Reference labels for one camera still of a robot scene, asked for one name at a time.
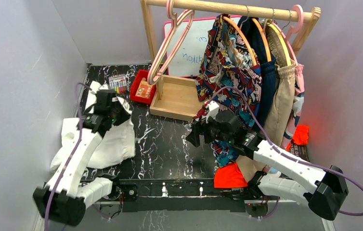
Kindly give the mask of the white shorts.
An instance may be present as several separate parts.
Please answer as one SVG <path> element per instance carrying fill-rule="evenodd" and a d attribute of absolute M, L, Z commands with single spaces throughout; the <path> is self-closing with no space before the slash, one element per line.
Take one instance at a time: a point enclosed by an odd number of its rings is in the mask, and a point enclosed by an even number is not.
<path fill-rule="evenodd" d="M 55 172 L 61 163 L 65 163 L 78 141 L 78 118 L 65 118 L 62 124 L 62 147 L 50 164 L 50 171 Z M 113 126 L 93 152 L 87 164 L 89 168 L 103 169 L 120 164 L 135 156 L 135 132 L 131 118 L 119 126 Z"/>

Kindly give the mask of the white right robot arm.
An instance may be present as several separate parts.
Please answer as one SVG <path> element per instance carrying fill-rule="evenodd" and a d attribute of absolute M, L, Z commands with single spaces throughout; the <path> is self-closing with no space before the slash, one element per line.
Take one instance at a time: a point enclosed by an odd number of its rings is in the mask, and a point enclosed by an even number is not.
<path fill-rule="evenodd" d="M 319 217 L 333 221 L 349 193 L 340 168 L 331 166 L 321 170 L 308 162 L 302 164 L 301 159 L 269 144 L 261 133 L 242 127 L 230 111 L 194 121 L 186 140 L 198 147 L 200 135 L 204 136 L 205 143 L 225 141 L 239 155 L 263 162 L 287 176 L 284 179 L 257 171 L 248 183 L 249 195 L 254 199 L 277 196 L 293 200 L 308 206 Z"/>

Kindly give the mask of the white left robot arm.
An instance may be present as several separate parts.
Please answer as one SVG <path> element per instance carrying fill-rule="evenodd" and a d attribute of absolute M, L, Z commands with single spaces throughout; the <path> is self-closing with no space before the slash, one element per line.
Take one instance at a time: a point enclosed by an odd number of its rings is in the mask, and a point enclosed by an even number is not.
<path fill-rule="evenodd" d="M 82 175 L 91 156 L 113 126 L 123 124 L 130 113 L 120 103 L 114 90 L 96 92 L 93 113 L 70 118 L 73 122 L 73 140 L 60 149 L 67 157 L 52 178 L 33 192 L 33 199 L 40 215 L 68 226 L 77 226 L 87 208 L 103 197 L 116 200 L 121 187 L 115 178 L 100 175 L 85 186 L 80 186 Z"/>

